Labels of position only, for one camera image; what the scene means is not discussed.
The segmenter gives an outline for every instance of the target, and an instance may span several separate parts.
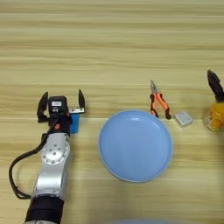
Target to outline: wooden table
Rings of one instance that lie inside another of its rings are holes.
[[[201,121],[214,101],[207,69],[224,84],[223,16],[219,0],[1,0],[0,223],[22,223],[30,203],[14,196],[8,169],[47,129],[37,124],[39,98],[45,91],[66,95],[75,107],[79,88],[87,114],[72,136],[62,223],[224,223],[224,137]],[[148,183],[126,183],[103,166],[97,139],[114,113],[149,111],[151,79],[173,114],[188,111],[195,120],[181,129],[162,119],[174,141],[169,169]],[[15,169],[28,193],[39,168],[37,155]]]

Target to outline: black object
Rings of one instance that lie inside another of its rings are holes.
[[[80,104],[80,108],[82,108],[82,109],[84,109],[86,107],[85,97],[84,97],[83,93],[81,92],[81,90],[79,90],[79,104]]]
[[[53,195],[33,198],[27,211],[27,221],[51,221],[60,224],[64,201]]]
[[[207,79],[210,88],[213,90],[215,94],[215,99],[217,102],[224,102],[224,92],[223,87],[220,84],[220,79],[217,74],[211,70],[207,70]]]

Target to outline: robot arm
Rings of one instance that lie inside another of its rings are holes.
[[[25,224],[60,224],[67,186],[67,167],[71,157],[70,152],[70,125],[71,114],[85,112],[85,99],[79,92],[80,108],[68,110],[65,96],[54,96],[48,99],[45,93],[38,105],[38,122],[48,122],[51,127],[43,135],[40,146],[16,158],[10,166],[10,183],[14,193],[20,199],[31,199],[26,214]],[[44,115],[49,109],[48,118]],[[32,195],[18,190],[13,178],[14,165],[41,150],[42,169],[37,177]]]

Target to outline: light blue plate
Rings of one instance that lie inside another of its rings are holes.
[[[172,159],[172,138],[154,115],[126,110],[112,116],[99,137],[102,162],[119,179],[144,182],[166,170]]]

